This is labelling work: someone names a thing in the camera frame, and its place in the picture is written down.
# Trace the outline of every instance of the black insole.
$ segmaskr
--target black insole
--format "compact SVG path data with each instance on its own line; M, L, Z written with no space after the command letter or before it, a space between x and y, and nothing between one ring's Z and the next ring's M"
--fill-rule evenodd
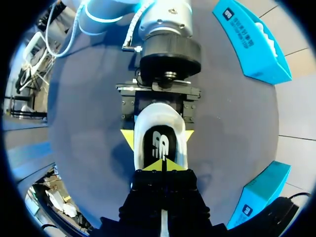
M144 168L164 157L175 162L176 149L177 138L171 127L152 127L144 136Z

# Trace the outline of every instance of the shoe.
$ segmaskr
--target shoe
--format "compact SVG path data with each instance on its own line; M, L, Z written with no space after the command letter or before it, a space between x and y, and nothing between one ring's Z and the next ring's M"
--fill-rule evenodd
M188 169L186 127L168 104L154 103L137 117L134 127L135 170L166 158Z

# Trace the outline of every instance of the white cable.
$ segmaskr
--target white cable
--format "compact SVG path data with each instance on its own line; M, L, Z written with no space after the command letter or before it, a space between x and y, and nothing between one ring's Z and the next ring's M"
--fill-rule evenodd
M132 43L133 33L134 33L134 30L135 30L135 27L136 27L136 24L137 24L138 20L140 19L140 17L144 13L144 11L146 11L147 8L149 8L154 2L155 2L155 0L147 0L140 7L140 9L136 12L136 14L134 15L132 21L129 24L128 31L127 31L127 34L126 34L126 38L125 38L123 47L126 47L128 44Z
M50 21L51 21L51 18L52 18L52 15L53 15L53 12L54 12L54 9L55 9L55 6L56 6L56 2L52 5L52 8L51 8L51 11L50 11L50 14L49 14L49 18L48 18L48 22L47 22L47 27L46 27L45 41L46 41L46 48L47 48L48 52L51 55L53 55L54 57L60 58L60 57L65 56L65 54L69 51L69 49L73 45L74 40L75 40L76 31L77 31L78 22L79 22L80 13L81 13L82 9L84 8L86 2L87 2L87 0L83 0L81 2L77 12L76 12L76 16L75 16L75 20L74 20L74 24L73 24L73 30L72 30L72 33L71 33L70 41L68 43L67 48L62 53L55 53L55 52L53 52L51 50L51 48L49 47L49 44L48 44L48 28L49 28Z

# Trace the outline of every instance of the blue foam block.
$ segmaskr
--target blue foam block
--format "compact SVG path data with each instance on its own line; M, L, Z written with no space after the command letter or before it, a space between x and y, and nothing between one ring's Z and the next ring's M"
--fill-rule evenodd
M292 80L291 71L276 39L265 25L246 7L234 0L220 0L213 10L229 37L245 76L270 84ZM274 40L275 57L255 23L264 26L264 33Z
M242 190L227 229L232 229L251 219L273 202L280 195L290 170L290 165L273 161L248 183Z

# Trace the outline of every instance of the gray table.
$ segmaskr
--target gray table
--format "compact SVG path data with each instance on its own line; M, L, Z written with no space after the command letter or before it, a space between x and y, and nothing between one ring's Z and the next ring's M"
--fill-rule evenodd
M209 0L193 1L194 38L203 53L202 72L190 80L203 94L188 157L212 223L226 224L242 187L275 158L278 112L275 88L243 76L213 7ZM118 220L134 171L132 150L120 132L121 96L115 88L134 75L133 54L120 49L129 20L102 36L80 34L71 54L56 61L50 83L55 160L69 194L95 227L101 216Z

